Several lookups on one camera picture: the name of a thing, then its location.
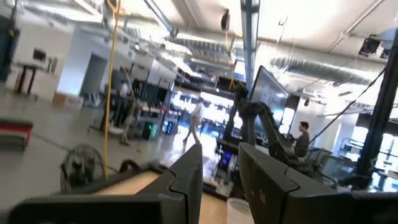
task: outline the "cardboard box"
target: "cardboard box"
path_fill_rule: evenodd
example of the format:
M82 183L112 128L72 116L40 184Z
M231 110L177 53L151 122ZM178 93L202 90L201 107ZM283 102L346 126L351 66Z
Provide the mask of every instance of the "cardboard box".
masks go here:
M55 93L52 98L52 106L81 109L84 99L80 96L67 95L64 93Z

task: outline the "person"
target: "person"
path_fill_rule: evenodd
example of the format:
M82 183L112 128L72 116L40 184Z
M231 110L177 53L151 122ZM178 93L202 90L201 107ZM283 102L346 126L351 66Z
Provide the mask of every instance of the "person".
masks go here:
M310 125L306 121L301 121L298 130L302 133L300 137L296 139L296 145L294 147L294 153L300 160L304 160L307 155L308 145L310 144L310 135L308 128Z
M202 117L203 117L203 101L204 99L202 97L199 98L198 104L195 107L195 109L192 111L191 116L192 120L189 126L188 134L183 140L183 142L187 142L189 135L191 133L193 134L193 137L195 138L196 143L200 143L199 138L197 136L197 126L201 123Z

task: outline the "ceiling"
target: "ceiling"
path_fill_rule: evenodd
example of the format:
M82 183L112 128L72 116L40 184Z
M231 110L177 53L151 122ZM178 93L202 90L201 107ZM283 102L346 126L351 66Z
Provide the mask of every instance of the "ceiling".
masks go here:
M73 9L79 12L75 14L79 15L78 17L72 16L74 20L83 18L80 13L92 14L76 2L84 1L92 5L93 0L20 1L25 5L40 6L44 10L48 10L50 6L56 7L58 13L64 16L67 9ZM207 75L231 73L234 58L227 54L226 45L231 44L233 37L236 37L233 55L236 58L243 57L240 0L154 2L170 23L179 28L181 35L166 40L190 50L190 55L184 53L185 62L193 70L203 68ZM95 6L98 11L106 14L106 3L100 5L101 7ZM122 0L121 6L124 14L121 17L122 23L129 19L129 27L151 27L146 32L150 32L152 36L161 30L155 23L154 13L143 0ZM231 16L227 35L221 30L221 17L225 9L229 9ZM278 77L283 77L282 74L292 77L288 85L295 85L294 89L310 85L321 91L326 82L340 82L355 76L361 79L355 78L353 84L366 85L378 74L386 60L379 58L381 47L377 55L368 58L358 56L358 50L364 38L370 34L379 35L385 30L397 27L397 9L396 0L262 0L258 29L261 46L257 51L257 66L275 65L272 62L276 59L278 62L285 62L285 65L273 72L279 73ZM134 28L132 33L134 36L140 36L143 35L144 29Z

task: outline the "doorway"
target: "doorway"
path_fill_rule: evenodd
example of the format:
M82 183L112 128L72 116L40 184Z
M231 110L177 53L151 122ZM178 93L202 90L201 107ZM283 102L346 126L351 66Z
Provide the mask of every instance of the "doorway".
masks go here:
M99 90L107 64L108 60L91 54L85 78L80 89L80 96L93 94Z

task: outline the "man in dark shirt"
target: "man in dark shirt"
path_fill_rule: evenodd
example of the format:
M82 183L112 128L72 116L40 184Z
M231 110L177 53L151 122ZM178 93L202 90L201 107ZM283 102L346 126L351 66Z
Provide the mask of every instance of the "man in dark shirt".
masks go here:
M308 127L310 125L306 121L301 121L298 130L302 133L296 140L294 153L299 159L304 159L307 155L308 145L310 144L310 135L308 134Z

